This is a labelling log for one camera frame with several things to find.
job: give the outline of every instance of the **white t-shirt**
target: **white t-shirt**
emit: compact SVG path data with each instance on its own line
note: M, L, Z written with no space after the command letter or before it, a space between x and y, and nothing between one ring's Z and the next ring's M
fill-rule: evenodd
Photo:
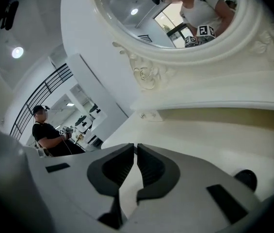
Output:
M191 9L181 7L180 15L184 23L190 23L198 28L201 25L209 25L217 30L222 19L216 14L215 6L219 0L194 0L194 7Z

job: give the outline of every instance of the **window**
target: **window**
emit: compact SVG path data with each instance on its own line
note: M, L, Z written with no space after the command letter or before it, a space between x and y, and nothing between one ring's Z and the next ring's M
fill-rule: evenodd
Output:
M193 35L186 24L183 24L180 16L181 7L182 3L172 3L154 18L176 48L184 48L185 38Z

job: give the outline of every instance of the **person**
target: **person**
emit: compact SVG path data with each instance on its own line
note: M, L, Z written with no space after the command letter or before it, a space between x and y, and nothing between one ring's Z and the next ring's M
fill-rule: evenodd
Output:
M226 0L225 2L232 11L236 11L237 3L232 0Z
M209 25L216 37L220 36L233 20L234 12L224 0L163 0L164 2L182 2L180 15L196 37L198 26Z
M47 111L42 105L33 108L35 124L32 127L32 134L38 144L46 148L54 157L71 154L84 153L84 151L71 141L71 134L60 135L53 126L46 123Z

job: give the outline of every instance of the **ceiling light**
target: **ceiling light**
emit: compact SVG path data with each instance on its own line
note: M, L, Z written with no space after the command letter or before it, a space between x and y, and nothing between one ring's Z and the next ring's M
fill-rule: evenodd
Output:
M138 13L138 9L133 9L132 11L131 11L131 14L132 15L135 15L135 14L137 14Z
M24 49L21 47L14 48L12 51L12 57L15 59L20 58L24 53Z

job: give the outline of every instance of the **metal railing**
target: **metal railing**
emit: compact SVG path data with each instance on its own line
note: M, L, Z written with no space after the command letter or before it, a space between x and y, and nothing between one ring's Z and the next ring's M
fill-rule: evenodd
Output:
M21 108L18 116L12 126L10 135L20 139L30 119L32 119L32 110L34 106L42 104L54 90L62 83L73 76L67 64L62 65L52 74L50 74L31 94L24 106Z
M151 38L148 36L148 34L145 35L139 35L138 37L140 37L141 39L143 39L146 42L152 42Z

